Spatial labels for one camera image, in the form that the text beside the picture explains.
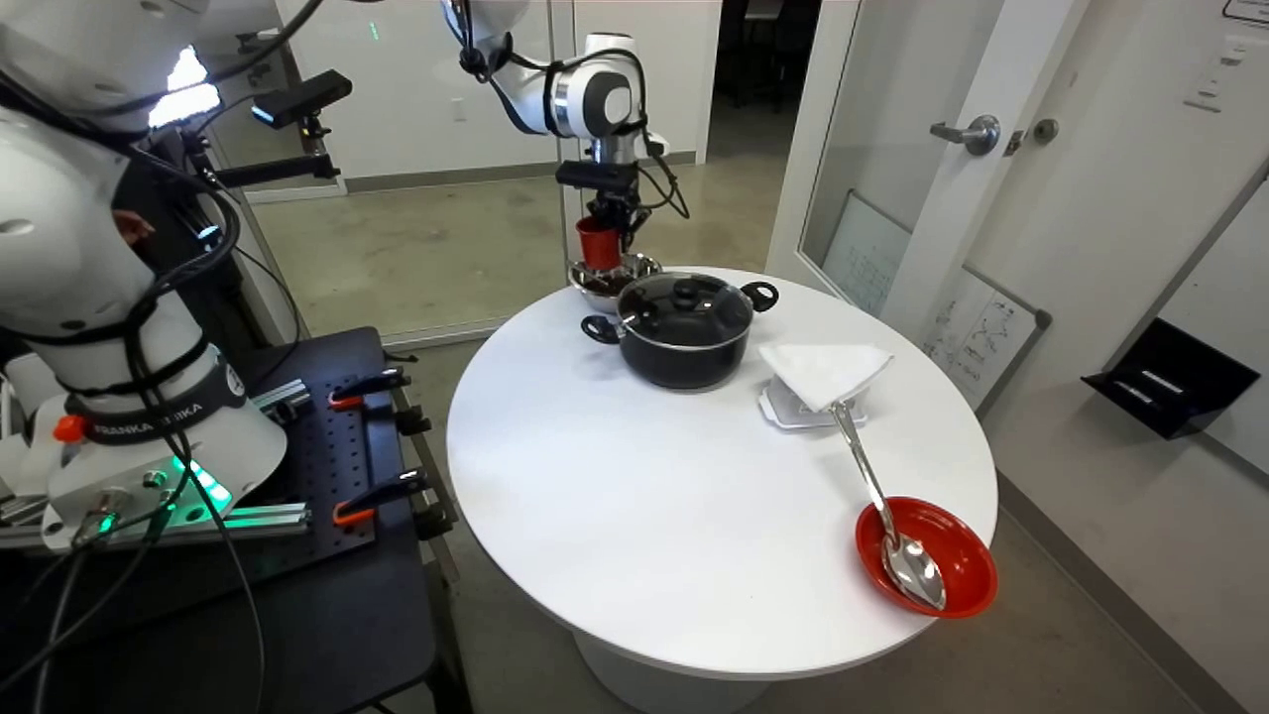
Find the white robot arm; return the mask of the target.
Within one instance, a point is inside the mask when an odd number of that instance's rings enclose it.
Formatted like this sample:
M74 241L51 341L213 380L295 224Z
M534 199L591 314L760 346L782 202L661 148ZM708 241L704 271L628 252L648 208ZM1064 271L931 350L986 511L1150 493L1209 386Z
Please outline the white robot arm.
M460 67L496 92L515 129L581 138L582 154L563 157L557 178L589 191L599 224L635 231L648 216L635 154L648 138L648 72L635 39L591 30L581 56L532 58L511 34L523 6L528 0L439 0Z

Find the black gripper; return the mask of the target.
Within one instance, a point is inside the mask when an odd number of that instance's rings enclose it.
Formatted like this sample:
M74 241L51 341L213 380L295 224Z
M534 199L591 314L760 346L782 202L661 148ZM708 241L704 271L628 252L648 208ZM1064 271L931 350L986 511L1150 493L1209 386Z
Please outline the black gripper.
M599 224L635 224L644 216L640 157L623 138L589 138L581 157L557 166L557 181L589 191L589 215Z

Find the white robot base torso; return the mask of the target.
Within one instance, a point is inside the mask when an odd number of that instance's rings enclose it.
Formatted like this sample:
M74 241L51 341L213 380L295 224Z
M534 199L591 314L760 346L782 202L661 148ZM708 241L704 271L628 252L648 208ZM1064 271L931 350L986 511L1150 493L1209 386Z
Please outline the white robot base torso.
M119 224L209 0L0 0L0 327L51 372L3 487L40 542L78 550L160 518L229 511L285 458L179 285Z

